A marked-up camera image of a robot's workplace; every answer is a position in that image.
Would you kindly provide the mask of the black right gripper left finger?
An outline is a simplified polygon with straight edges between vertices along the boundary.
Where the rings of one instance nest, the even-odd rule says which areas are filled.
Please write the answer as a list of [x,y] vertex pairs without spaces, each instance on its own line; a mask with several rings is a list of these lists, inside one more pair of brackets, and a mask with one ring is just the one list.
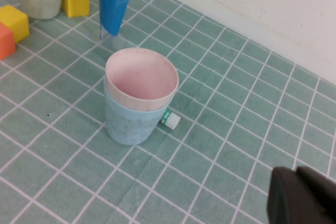
[[328,214],[293,170],[272,170],[267,216],[269,223],[328,223]]

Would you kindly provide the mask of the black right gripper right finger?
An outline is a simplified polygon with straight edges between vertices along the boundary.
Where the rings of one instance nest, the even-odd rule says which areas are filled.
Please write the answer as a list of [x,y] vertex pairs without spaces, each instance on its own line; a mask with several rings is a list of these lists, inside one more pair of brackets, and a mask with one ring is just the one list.
[[296,173],[327,216],[335,223],[335,183],[308,166],[299,166]]

